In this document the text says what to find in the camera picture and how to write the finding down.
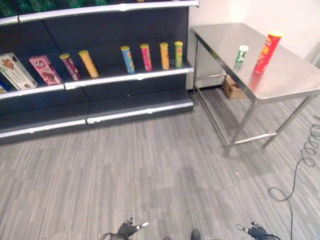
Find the white shelf edge strip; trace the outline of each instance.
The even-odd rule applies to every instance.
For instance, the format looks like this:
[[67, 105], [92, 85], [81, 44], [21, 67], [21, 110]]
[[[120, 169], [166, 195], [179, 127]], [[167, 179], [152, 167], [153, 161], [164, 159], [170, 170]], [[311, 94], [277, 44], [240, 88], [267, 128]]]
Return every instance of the white shelf edge strip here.
[[81, 88], [85, 86], [98, 85], [98, 84], [107, 84], [107, 83], [115, 83], [115, 82], [124, 82], [124, 81], [132, 81], [132, 80], [143, 80], [150, 79], [156, 77], [165, 77], [179, 74], [186, 74], [193, 72], [193, 68], [183, 68], [183, 69], [174, 69], [167, 71], [156, 71], [156, 72], [147, 72], [147, 73], [137, 73], [132, 75], [123, 75], [123, 76], [114, 76], [114, 77], [105, 77], [99, 79], [90, 79], [84, 81], [74, 81], [74, 82], [66, 82], [64, 84], [65, 89], [75, 89]]
[[138, 3], [121, 3], [105, 6], [87, 6], [80, 8], [70, 8], [63, 10], [37, 12], [24, 14], [19, 16], [21, 23], [31, 22], [41, 19], [52, 19], [66, 16], [107, 13], [107, 12], [123, 12], [129, 10], [143, 9], [159, 9], [159, 8], [174, 8], [174, 7], [189, 7], [199, 6], [199, 0], [181, 0], [181, 1], [161, 1], [161, 2], [138, 2]]
[[36, 132], [41, 132], [41, 131], [46, 131], [46, 130], [51, 130], [51, 129], [58, 129], [58, 128], [76, 126], [76, 125], [84, 125], [84, 124], [86, 124], [85, 119], [76, 120], [76, 121], [67, 121], [67, 122], [50, 124], [50, 125], [45, 125], [45, 126], [36, 126], [36, 127], [31, 127], [31, 128], [22, 129], [22, 130], [0, 133], [0, 139], [11, 137], [11, 136], [17, 136], [17, 135], [23, 135], [23, 134], [33, 134]]
[[18, 24], [18, 16], [9, 16], [0, 18], [0, 26], [9, 25], [9, 24]]
[[28, 89], [28, 90], [7, 92], [7, 93], [0, 94], [0, 100], [13, 98], [13, 97], [19, 97], [19, 96], [25, 96], [25, 95], [30, 95], [30, 94], [38, 94], [38, 93], [64, 90], [64, 89], [65, 89], [64, 85], [59, 84], [59, 85], [52, 85], [52, 86], [43, 86], [43, 87], [38, 87], [38, 88], [33, 88], [33, 89]]
[[137, 110], [137, 111], [129, 111], [129, 112], [111, 114], [111, 115], [107, 115], [107, 116], [91, 117], [91, 118], [88, 118], [86, 121], [88, 124], [95, 124], [95, 123], [99, 123], [101, 121], [127, 118], [127, 117], [133, 117], [133, 116], [138, 116], [138, 115], [154, 114], [154, 113], [173, 110], [173, 109], [182, 109], [182, 108], [192, 107], [193, 105], [194, 105], [194, 103], [191, 101], [191, 102], [173, 104], [173, 105], [168, 105], [168, 106], [160, 106], [160, 107], [147, 108], [147, 109]]

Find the gray carpet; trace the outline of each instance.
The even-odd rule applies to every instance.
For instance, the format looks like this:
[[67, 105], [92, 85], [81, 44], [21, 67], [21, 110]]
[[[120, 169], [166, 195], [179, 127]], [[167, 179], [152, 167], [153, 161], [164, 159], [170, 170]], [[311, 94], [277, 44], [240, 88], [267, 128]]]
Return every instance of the gray carpet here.
[[[206, 90], [212, 108], [232, 132], [247, 99], [227, 100]], [[300, 149], [320, 115], [312, 103], [266, 149], [266, 139], [223, 147], [197, 96], [194, 111], [0, 146], [1, 240], [98, 240], [123, 220], [149, 221], [133, 240], [249, 240], [235, 224], [262, 224], [288, 240], [286, 202], [271, 186], [291, 190]], [[274, 131], [301, 99], [258, 108], [241, 137]], [[298, 170], [293, 239], [320, 237], [320, 153], [316, 166]]]

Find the white wall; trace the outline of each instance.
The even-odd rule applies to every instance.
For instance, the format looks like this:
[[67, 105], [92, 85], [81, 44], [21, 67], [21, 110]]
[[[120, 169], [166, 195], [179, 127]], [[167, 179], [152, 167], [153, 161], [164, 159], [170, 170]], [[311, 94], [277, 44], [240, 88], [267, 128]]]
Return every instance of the white wall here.
[[[320, 52], [320, 0], [200, 0], [199, 8], [190, 8], [190, 27], [221, 23], [245, 23], [264, 35], [271, 29], [279, 30], [283, 32], [280, 44], [309, 62]], [[189, 34], [188, 60], [192, 65], [195, 42]], [[222, 72], [203, 47], [199, 54], [199, 77]], [[187, 89], [192, 87], [192, 78], [187, 78]], [[208, 79], [198, 85], [221, 82], [221, 78]]]

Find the metal table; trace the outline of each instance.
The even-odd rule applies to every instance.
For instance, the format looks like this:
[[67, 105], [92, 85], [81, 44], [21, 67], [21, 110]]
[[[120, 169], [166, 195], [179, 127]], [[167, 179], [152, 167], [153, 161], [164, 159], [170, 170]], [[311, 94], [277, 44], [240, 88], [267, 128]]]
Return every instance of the metal table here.
[[[254, 67], [264, 46], [266, 36], [243, 23], [196, 26], [193, 27], [191, 31], [197, 39], [193, 92], [197, 90], [207, 111], [212, 117], [219, 137], [225, 146], [224, 156], [226, 156], [235, 145], [265, 137], [270, 138], [263, 147], [268, 146], [299, 112], [301, 112], [313, 98], [320, 94], [320, 69], [281, 45], [277, 46], [265, 72], [263, 74], [254, 73]], [[214, 115], [208, 108], [208, 103], [197, 87], [197, 79], [200, 79], [197, 78], [199, 42], [225, 70], [224, 74], [208, 77], [229, 75], [251, 100], [249, 110], [229, 142], [227, 142]], [[249, 51], [243, 63], [236, 63], [240, 45], [248, 45]], [[237, 140], [240, 131], [258, 106], [302, 97], [305, 98], [303, 102], [275, 132]]]

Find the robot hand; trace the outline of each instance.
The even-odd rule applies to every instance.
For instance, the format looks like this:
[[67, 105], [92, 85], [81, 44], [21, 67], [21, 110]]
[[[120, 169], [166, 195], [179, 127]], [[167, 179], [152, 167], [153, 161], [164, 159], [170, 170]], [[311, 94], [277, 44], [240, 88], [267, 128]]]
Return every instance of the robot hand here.
[[143, 222], [139, 225], [133, 225], [133, 217], [129, 217], [127, 220], [123, 222], [123, 224], [119, 227], [117, 234], [127, 236], [127, 239], [137, 231], [146, 228], [149, 225], [149, 222]]
[[124, 223], [119, 227], [116, 234], [111, 232], [105, 233], [100, 237], [100, 240], [105, 240], [107, 236], [110, 236], [110, 240], [129, 240], [129, 237], [149, 225], [149, 222], [143, 222], [137, 226], [133, 225], [133, 217], [129, 217]]
[[258, 223], [252, 221], [251, 224], [254, 226], [252, 228], [245, 228], [244, 226], [237, 224], [235, 227], [238, 230], [248, 233], [251, 237], [256, 240], [276, 240], [279, 239], [277, 236], [268, 234], [267, 231], [260, 226]]

